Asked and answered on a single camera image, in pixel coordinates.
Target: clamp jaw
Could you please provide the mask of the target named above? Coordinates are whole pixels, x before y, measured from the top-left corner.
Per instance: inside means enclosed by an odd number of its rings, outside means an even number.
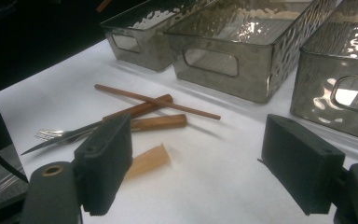
[[[80,205],[105,215],[132,164],[130,115],[104,122],[75,151],[72,162],[57,161],[33,172],[21,224],[82,223]]]
[[[306,215],[337,207],[336,224],[358,224],[358,164],[345,170],[345,154],[297,122],[268,115],[262,162]]]

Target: wooden dowel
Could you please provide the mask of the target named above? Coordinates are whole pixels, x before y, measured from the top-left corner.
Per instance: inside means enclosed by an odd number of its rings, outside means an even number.
[[[170,128],[182,128],[187,125],[185,114],[159,116],[150,119],[132,119],[131,131],[161,130]]]
[[[101,13],[111,1],[112,0],[103,0],[101,4],[97,7],[97,12]]]
[[[160,101],[166,101],[166,102],[172,102],[173,101],[173,98],[169,94],[165,94],[163,96],[160,96],[157,99],[160,100]],[[112,117],[115,117],[117,115],[127,114],[127,113],[131,114],[131,118],[133,119],[133,118],[137,118],[139,116],[142,116],[144,114],[156,111],[156,110],[158,110],[158,109],[160,109],[162,107],[163,106],[154,105],[154,104],[146,102],[146,103],[143,103],[143,104],[140,104],[140,105],[135,105],[133,107],[127,108],[125,110],[118,111],[118,112],[116,112],[114,114],[111,114],[111,115],[108,115],[106,117],[103,117],[103,121],[107,121],[107,120],[111,119]]]
[[[207,112],[204,112],[204,111],[200,111],[200,110],[193,109],[193,108],[186,107],[186,106],[182,106],[182,105],[176,105],[176,104],[172,104],[172,103],[169,103],[169,102],[160,101],[160,100],[153,99],[153,98],[143,96],[143,95],[140,95],[140,94],[136,94],[136,93],[133,93],[133,92],[122,91],[122,90],[118,90],[118,89],[115,89],[115,88],[103,86],[103,85],[100,85],[100,84],[96,84],[95,89],[100,90],[100,91],[107,91],[107,92],[110,92],[110,93],[113,93],[113,94],[127,96],[127,97],[138,99],[138,100],[143,100],[143,101],[146,101],[146,102],[149,102],[149,103],[153,103],[155,105],[167,106],[167,107],[170,107],[170,108],[182,110],[182,111],[185,111],[185,112],[188,112],[188,113],[200,115],[200,116],[207,117],[207,118],[210,118],[210,119],[220,119],[220,116],[215,115],[215,114],[207,113]]]

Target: metal fork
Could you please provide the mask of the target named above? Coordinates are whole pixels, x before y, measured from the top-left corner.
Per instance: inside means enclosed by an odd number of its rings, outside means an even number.
[[[85,137],[87,135],[90,135],[94,130],[95,129],[90,129],[87,132],[82,133],[80,135],[73,136],[73,137],[67,138],[65,140],[62,140],[60,142],[60,144],[71,144],[71,143],[77,142],[81,138],[83,138],[83,137]],[[48,129],[41,129],[41,130],[37,131],[35,137],[46,142],[46,141],[48,141],[50,139],[66,135],[66,134],[68,134],[70,132],[71,131],[54,131],[54,130],[48,130]]]

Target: clear plastic bin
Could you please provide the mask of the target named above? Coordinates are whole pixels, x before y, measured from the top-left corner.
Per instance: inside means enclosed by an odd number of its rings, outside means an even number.
[[[358,137],[358,0],[344,0],[301,47],[291,112]]]
[[[171,63],[162,31],[213,0],[149,0],[101,23],[116,58],[162,71]]]
[[[336,0],[218,0],[168,28],[178,78],[266,103]]]

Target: chopstick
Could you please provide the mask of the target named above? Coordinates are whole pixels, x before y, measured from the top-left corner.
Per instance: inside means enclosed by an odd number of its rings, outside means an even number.
[[[173,104],[173,103],[160,101],[160,100],[153,99],[153,98],[150,98],[150,97],[147,97],[147,96],[143,96],[143,95],[140,95],[140,94],[137,94],[137,93],[134,93],[134,92],[122,91],[122,90],[119,90],[119,89],[103,86],[103,85],[100,85],[100,84],[95,84],[94,87],[95,87],[95,89],[100,90],[100,91],[106,91],[106,92],[110,92],[110,93],[113,93],[113,94],[127,96],[127,97],[134,98],[134,99],[137,99],[137,100],[146,101],[146,102],[149,102],[149,103],[152,103],[152,104],[155,104],[155,105],[167,106],[167,107],[182,110],[182,111],[185,111],[185,112],[188,112],[188,113],[200,115],[200,116],[203,116],[203,117],[206,117],[206,118],[220,119],[220,116],[215,115],[215,114],[200,111],[200,110],[193,109],[193,108],[190,108],[190,107],[186,107],[186,106],[183,106],[183,105],[176,105],[176,104]]]
[[[97,7],[97,12],[101,13],[106,7],[107,5],[109,5],[109,3],[111,2],[112,0],[103,0],[101,2],[101,4]]]

